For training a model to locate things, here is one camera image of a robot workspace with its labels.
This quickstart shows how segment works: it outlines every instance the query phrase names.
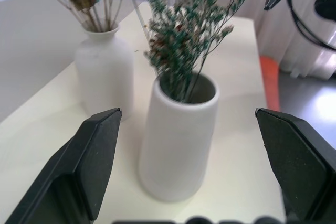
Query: tabletop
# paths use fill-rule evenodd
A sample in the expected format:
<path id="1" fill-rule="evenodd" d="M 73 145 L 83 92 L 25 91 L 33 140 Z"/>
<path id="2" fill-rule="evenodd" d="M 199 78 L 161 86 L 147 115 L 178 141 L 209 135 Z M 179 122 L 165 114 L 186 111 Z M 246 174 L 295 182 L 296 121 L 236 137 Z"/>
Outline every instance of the tabletop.
<path id="1" fill-rule="evenodd" d="M 151 17 L 147 3 L 139 9 L 145 20 Z M 254 118 L 255 108 L 266 106 L 254 25 L 244 18 L 232 18 L 230 23 L 235 26 L 233 32 L 204 66 L 204 73 L 221 90 L 206 176 L 192 198 L 178 203 L 151 198 L 138 182 L 138 151 L 155 73 L 143 56 L 148 45 L 136 13 L 120 23 L 117 36 L 135 54 L 135 109 L 120 125 L 111 177 L 95 223 L 184 222 L 194 215 L 245 223 L 268 215 L 284 221 L 280 187 Z M 0 124 L 0 223 L 87 117 L 72 63 Z"/>

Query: floor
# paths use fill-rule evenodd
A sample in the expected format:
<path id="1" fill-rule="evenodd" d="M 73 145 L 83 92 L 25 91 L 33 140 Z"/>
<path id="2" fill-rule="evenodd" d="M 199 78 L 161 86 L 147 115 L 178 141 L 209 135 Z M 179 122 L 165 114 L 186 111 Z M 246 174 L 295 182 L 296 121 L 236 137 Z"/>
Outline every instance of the floor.
<path id="1" fill-rule="evenodd" d="M 280 73 L 281 111 L 306 120 L 336 149 L 336 77 L 328 81 Z"/>

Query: white vase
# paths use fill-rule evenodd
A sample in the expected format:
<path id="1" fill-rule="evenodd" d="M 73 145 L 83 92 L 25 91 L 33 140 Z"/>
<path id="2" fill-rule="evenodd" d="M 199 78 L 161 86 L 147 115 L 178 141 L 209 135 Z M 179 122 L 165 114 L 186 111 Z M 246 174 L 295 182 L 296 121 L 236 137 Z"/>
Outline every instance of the white vase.
<path id="1" fill-rule="evenodd" d="M 200 188 L 216 121 L 219 89 L 200 76 L 194 90 L 200 103 L 185 104 L 153 84 L 145 136 L 140 150 L 139 179 L 144 189 L 163 201 L 180 201 Z"/>
<path id="2" fill-rule="evenodd" d="M 119 26 L 105 33 L 85 31 L 75 54 L 75 65 L 89 115 L 120 108 L 122 121 L 133 111 L 134 56 L 117 37 Z"/>

